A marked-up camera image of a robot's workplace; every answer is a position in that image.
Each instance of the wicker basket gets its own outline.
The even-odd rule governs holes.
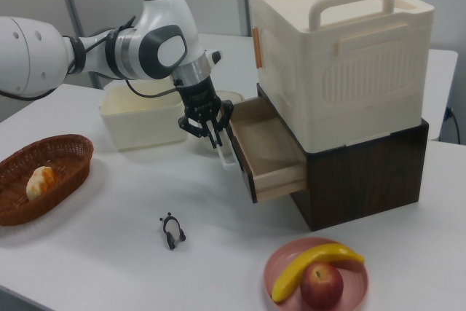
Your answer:
[[[0,163],[0,225],[37,219],[67,198],[89,175],[92,142],[81,135],[58,135],[24,147]],[[35,169],[51,167],[57,183],[29,201],[26,185]]]

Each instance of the bread roll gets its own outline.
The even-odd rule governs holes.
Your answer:
[[[39,167],[35,169],[26,186],[26,194],[29,200],[35,200],[41,194],[48,191],[57,182],[57,177],[51,167]]]

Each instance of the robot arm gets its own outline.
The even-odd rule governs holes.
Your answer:
[[[0,90],[25,97],[43,94],[66,74],[86,71],[125,80],[171,76],[185,105],[180,127],[209,137],[214,148],[221,145],[218,133],[228,124],[233,105],[216,95],[210,72],[221,57],[206,55],[186,1],[145,0],[140,20],[134,27],[131,22],[74,38],[62,37],[47,23],[0,17]],[[224,115],[218,119],[221,108]]]

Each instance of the white storage box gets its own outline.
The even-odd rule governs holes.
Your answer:
[[[432,6],[419,0],[250,0],[250,8],[259,84],[304,151],[420,125]]]
[[[154,95],[173,88],[171,79],[131,82],[136,91]],[[184,105],[177,92],[142,98],[127,85],[112,87],[100,104],[100,115],[118,149],[183,141],[187,133],[178,126]]]

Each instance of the open drawer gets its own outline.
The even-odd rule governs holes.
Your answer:
[[[253,202],[306,189],[306,156],[265,98],[234,105],[229,137]]]

